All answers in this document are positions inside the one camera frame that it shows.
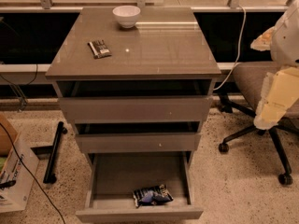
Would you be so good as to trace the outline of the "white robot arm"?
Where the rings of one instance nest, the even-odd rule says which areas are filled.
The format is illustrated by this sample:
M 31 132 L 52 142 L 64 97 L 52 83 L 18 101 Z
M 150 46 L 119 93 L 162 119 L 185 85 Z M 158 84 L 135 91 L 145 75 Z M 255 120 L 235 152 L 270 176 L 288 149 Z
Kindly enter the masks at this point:
M 299 99 L 299 0 L 293 1 L 276 24 L 254 39 L 250 47 L 269 50 L 279 66 L 275 74 L 267 72 L 263 79 L 254 118 L 258 129 L 269 130 Z

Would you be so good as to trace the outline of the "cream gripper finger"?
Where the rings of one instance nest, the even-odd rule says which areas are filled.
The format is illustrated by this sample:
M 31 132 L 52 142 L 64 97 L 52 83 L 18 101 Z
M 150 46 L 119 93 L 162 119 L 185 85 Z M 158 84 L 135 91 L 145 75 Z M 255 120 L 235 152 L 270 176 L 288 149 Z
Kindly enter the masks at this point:
M 261 35 L 259 35 L 256 39 L 254 39 L 251 42 L 250 47 L 258 51 L 270 50 L 274 31 L 275 27 L 270 27 Z
M 260 130 L 276 126 L 299 99 L 299 69 L 288 67 L 267 72 L 263 79 L 261 100 L 256 108 L 254 125 Z

